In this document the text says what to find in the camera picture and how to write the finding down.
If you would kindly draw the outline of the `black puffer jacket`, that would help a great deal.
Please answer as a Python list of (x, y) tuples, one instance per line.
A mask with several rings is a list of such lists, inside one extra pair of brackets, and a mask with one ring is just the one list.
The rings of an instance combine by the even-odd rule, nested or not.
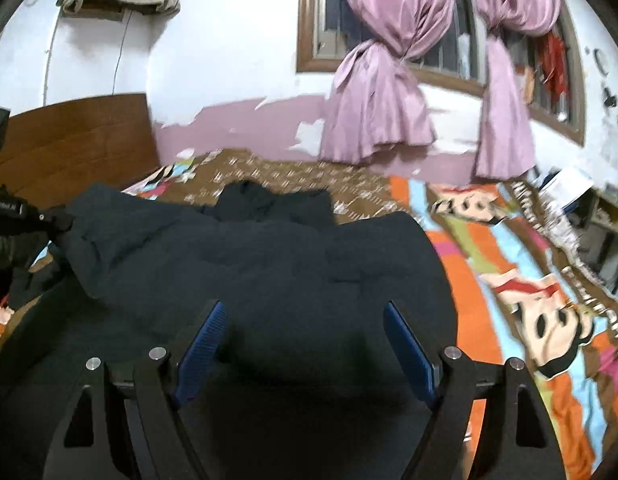
[(67, 208), (44, 295), (0, 352), (0, 479), (41, 477), (86, 361), (145, 356), (223, 302), (228, 330), (183, 417), (217, 479), (397, 479), (428, 421), (382, 327), (395, 301), (438, 344), (458, 315), (404, 212), (338, 224), (326, 191), (243, 181), (212, 206), (103, 185)]

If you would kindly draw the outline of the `brown wooden headboard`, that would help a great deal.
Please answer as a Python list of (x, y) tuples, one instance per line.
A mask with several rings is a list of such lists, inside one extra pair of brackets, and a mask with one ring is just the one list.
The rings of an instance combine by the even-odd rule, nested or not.
[(122, 190), (159, 166), (146, 95), (96, 96), (12, 116), (0, 151), (0, 187), (48, 208), (94, 183)]

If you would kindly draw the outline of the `colourful cartoon bed blanket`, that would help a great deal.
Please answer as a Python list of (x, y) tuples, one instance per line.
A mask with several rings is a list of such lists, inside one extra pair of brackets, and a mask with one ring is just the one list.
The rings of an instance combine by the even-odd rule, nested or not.
[[(201, 207), (243, 181), (274, 194), (326, 191), (338, 224), (409, 214), (446, 271), (458, 315), (453, 345), (474, 361), (526, 364), (556, 434), (564, 479), (618, 479), (618, 302), (558, 239), (558, 217), (532, 184), (425, 183), (221, 150), (183, 154), (124, 191), (111, 189)], [(68, 214), (76, 198), (52, 208)], [(44, 295), (53, 246), (66, 233), (0, 236), (0, 352)], [(454, 479), (470, 479), (485, 405), (474, 403)]]

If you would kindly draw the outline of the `red item hanging at window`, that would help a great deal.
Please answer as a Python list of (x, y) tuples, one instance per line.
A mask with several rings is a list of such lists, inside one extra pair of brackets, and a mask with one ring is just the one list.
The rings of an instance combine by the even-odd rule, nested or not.
[(542, 72), (542, 84), (548, 89), (553, 105), (568, 94), (566, 47), (555, 32), (548, 32), (537, 41)]

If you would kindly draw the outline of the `pink satin left curtain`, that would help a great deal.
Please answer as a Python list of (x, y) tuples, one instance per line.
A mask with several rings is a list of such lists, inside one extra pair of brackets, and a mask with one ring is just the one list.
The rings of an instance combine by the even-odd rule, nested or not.
[(321, 159), (359, 165), (396, 145), (430, 145), (435, 128), (409, 64), (449, 30), (455, 0), (347, 2), (372, 36), (336, 70), (325, 105)]

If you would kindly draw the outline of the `pink satin curtain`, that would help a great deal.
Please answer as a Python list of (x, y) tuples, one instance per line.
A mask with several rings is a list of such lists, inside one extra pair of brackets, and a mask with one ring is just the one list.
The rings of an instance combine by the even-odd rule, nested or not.
[(540, 37), (559, 17), (562, 0), (476, 0), (487, 29), (487, 85), (481, 107), (475, 174), (488, 180), (517, 178), (534, 166), (527, 105), (520, 96), (503, 29)]
[(455, 0), (347, 2), (372, 36), (336, 70), (325, 105), (321, 159), (359, 165), (396, 145), (430, 145), (435, 128), (409, 64), (449, 30)]

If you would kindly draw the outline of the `pink satin right curtain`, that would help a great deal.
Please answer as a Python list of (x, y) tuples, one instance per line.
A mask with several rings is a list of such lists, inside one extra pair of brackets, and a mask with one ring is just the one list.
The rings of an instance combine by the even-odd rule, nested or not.
[(475, 174), (488, 180), (517, 178), (534, 166), (527, 105), (520, 96), (503, 29), (540, 37), (559, 17), (562, 0), (476, 0), (487, 29), (487, 85), (481, 107)]

